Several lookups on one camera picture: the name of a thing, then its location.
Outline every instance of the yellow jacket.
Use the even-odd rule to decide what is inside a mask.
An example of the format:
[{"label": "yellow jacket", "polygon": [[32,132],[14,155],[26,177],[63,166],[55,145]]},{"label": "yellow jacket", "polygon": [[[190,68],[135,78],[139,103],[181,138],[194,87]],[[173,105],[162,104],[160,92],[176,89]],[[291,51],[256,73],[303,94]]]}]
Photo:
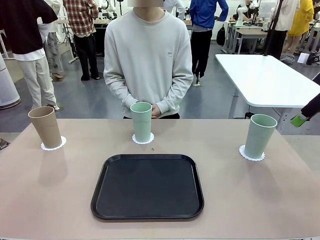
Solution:
[{"label": "yellow jacket", "polygon": [[289,37],[298,37],[309,30],[309,23],[314,18],[312,0],[300,0],[300,9],[295,13]]}]

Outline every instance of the red plaid shirt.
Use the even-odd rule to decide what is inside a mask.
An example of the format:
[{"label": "red plaid shirt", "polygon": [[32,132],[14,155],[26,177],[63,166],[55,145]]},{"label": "red plaid shirt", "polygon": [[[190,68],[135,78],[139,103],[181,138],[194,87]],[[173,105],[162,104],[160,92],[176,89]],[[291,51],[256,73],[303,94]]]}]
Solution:
[{"label": "red plaid shirt", "polygon": [[63,5],[75,35],[88,35],[95,31],[93,19],[99,14],[95,0],[63,0]]}]

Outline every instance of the white lace coaster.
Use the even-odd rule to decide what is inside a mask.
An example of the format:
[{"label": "white lace coaster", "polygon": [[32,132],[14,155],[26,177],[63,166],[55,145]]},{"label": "white lace coaster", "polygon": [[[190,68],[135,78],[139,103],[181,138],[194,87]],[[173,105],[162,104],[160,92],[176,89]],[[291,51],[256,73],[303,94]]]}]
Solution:
[{"label": "white lace coaster", "polygon": [[152,132],[150,133],[150,140],[149,140],[149,141],[146,141],[146,142],[139,142],[139,141],[137,141],[135,134],[133,134],[133,136],[132,136],[132,140],[133,140],[136,144],[149,144],[149,143],[151,143],[154,139],[155,139],[155,135],[154,135]]},{"label": "white lace coaster", "polygon": [[242,157],[244,157],[245,159],[248,159],[250,161],[261,161],[265,158],[265,153],[263,152],[262,153],[262,156],[259,157],[259,158],[251,158],[251,157],[248,157],[246,154],[245,154],[245,146],[246,145],[242,145],[240,148],[239,148],[239,153],[242,155]]},{"label": "white lace coaster", "polygon": [[66,139],[64,136],[61,136],[61,141],[62,141],[62,143],[60,144],[60,146],[57,146],[57,147],[55,147],[55,148],[46,148],[45,145],[44,145],[44,143],[41,143],[41,148],[42,148],[43,150],[45,150],[45,151],[57,150],[57,149],[61,148],[63,145],[66,144],[67,139]]}]

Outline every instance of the black bag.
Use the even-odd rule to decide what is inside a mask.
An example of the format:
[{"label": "black bag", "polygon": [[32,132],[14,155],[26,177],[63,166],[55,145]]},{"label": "black bag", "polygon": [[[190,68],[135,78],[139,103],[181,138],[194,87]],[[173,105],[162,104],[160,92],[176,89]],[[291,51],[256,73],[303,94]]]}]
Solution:
[{"label": "black bag", "polygon": [[225,41],[226,41],[226,30],[225,30],[225,27],[222,26],[216,35],[216,43],[219,44],[220,46],[223,46],[225,45]]}]

